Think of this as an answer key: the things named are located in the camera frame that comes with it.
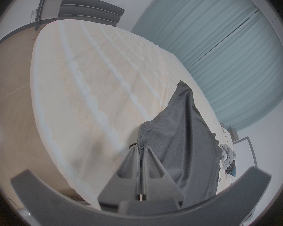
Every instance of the gray cloth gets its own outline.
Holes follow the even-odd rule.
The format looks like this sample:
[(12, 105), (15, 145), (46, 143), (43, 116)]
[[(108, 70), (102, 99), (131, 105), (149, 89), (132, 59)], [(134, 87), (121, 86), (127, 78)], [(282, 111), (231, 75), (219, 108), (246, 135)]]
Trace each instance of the gray cloth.
[(227, 144), (220, 145), (222, 149), (221, 163), (224, 170), (230, 166), (234, 159), (237, 158), (235, 151), (233, 151)]
[(139, 127), (140, 152), (146, 143), (184, 193), (183, 208), (216, 194), (222, 150), (195, 107), (191, 88), (182, 81), (168, 106)]

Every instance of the mattress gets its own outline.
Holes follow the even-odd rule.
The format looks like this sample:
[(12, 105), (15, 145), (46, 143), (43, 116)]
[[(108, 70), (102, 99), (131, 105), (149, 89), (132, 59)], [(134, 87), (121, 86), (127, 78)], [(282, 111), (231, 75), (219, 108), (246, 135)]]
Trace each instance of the mattress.
[[(52, 161), (91, 206), (182, 80), (219, 145), (225, 134), (208, 100), (171, 53), (128, 31), (60, 20), (39, 33), (31, 62), (36, 126)], [(220, 170), (217, 193), (226, 188)]]

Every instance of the floor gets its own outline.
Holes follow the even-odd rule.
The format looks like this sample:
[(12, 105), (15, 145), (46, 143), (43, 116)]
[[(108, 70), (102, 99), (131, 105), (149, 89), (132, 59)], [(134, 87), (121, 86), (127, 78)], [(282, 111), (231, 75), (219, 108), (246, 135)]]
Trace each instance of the floor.
[(53, 164), (35, 125), (30, 65), (40, 30), (26, 29), (0, 44), (0, 189), (16, 209), (23, 205), (10, 179), (25, 169), (60, 193), (78, 196)]

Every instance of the pile of clothes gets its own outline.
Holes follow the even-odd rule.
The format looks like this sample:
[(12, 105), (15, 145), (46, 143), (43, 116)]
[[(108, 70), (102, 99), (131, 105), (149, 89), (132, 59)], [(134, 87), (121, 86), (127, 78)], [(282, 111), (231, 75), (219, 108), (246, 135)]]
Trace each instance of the pile of clothes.
[(222, 149), (222, 157), (221, 157), (222, 167), (225, 170), (225, 173), (235, 177), (236, 166), (234, 160), (237, 157), (236, 153), (226, 144), (221, 144), (220, 147)]

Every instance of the curtain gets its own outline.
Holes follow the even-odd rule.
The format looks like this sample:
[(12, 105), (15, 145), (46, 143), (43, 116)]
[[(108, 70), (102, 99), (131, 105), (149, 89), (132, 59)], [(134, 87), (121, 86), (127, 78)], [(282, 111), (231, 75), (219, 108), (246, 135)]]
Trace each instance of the curtain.
[(283, 47), (249, 0), (154, 0), (132, 32), (183, 63), (226, 128), (253, 124), (283, 99)]

